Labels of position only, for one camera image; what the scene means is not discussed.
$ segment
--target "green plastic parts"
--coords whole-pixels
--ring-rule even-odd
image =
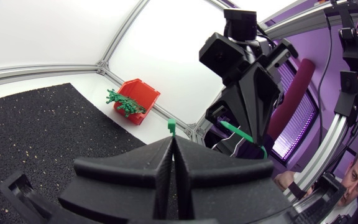
[[[175,137],[175,128],[176,128],[177,122],[175,119],[168,119],[168,129],[170,133],[172,133],[172,137]]]
[[[234,127],[233,125],[229,124],[228,122],[226,121],[221,121],[221,124],[227,128],[228,130],[240,135],[241,137],[243,137],[244,139],[248,140],[249,142],[251,143],[254,143],[254,140],[252,139],[251,136],[249,136],[248,134],[246,134],[245,132],[241,131],[240,129]],[[267,153],[266,153],[266,149],[265,147],[261,147],[262,151],[264,152],[264,159],[267,158]]]
[[[134,113],[146,113],[146,109],[139,105],[136,100],[133,100],[127,96],[122,96],[119,93],[116,93],[113,89],[107,90],[109,92],[109,96],[106,98],[109,99],[106,103],[111,103],[113,101],[122,103],[121,106],[117,107],[117,110],[123,109],[125,111],[125,117],[127,118],[129,115]]]

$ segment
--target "person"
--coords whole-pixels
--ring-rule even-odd
[[[278,174],[274,178],[274,182],[278,187],[284,191],[294,181],[299,173],[286,171],[282,174]],[[338,201],[332,212],[321,223],[332,223],[338,217],[338,215],[350,215],[352,216],[357,209],[357,196],[358,196],[358,152],[354,160],[349,164],[345,171],[343,179],[336,177],[340,183],[345,186],[346,191],[341,199]]]

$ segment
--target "speckled black mat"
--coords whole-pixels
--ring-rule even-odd
[[[75,176],[75,158],[109,157],[143,145],[71,84],[0,98],[0,183],[22,170],[34,189],[55,204]],[[1,192],[0,221],[23,223]]]

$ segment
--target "red bin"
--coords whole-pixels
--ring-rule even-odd
[[[146,113],[136,113],[130,114],[127,118],[132,121],[134,124],[140,125],[143,119],[147,116],[150,110],[153,108],[153,105],[157,98],[160,96],[160,92],[154,90],[151,86],[144,83],[140,79],[135,79],[131,81],[126,81],[122,84],[121,88],[118,90],[119,94],[123,96],[128,96],[136,102],[143,106],[146,109]],[[121,103],[115,102],[114,109],[125,116],[125,111],[123,109],[117,110],[117,107],[121,106]]]

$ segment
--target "black plastic mount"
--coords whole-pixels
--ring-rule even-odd
[[[172,155],[180,220],[166,220]],[[79,158],[74,169],[59,198],[63,208],[42,198],[22,172],[1,191],[28,223],[309,223],[314,214],[300,217],[284,197],[270,178],[272,161],[227,157],[181,137],[119,156]],[[336,192],[338,184],[323,188]]]
[[[295,222],[321,223],[346,191],[345,187],[329,173],[324,173],[316,185],[318,188],[312,195],[294,205],[298,211],[301,210]]]
[[[343,48],[343,60],[348,64],[350,72],[341,71],[341,93],[335,106],[335,113],[347,117],[347,125],[353,126],[358,115],[358,35],[351,13],[358,13],[358,4],[344,2],[324,9],[326,17],[341,16],[342,29],[339,39]]]
[[[222,77],[226,88],[207,109],[205,118],[216,124],[219,116],[231,111],[240,129],[261,146],[273,104],[280,94],[267,67],[284,50],[288,50],[289,55],[298,56],[292,44],[284,39],[267,56],[260,55],[250,64],[242,47],[214,33],[200,50],[200,62]]]

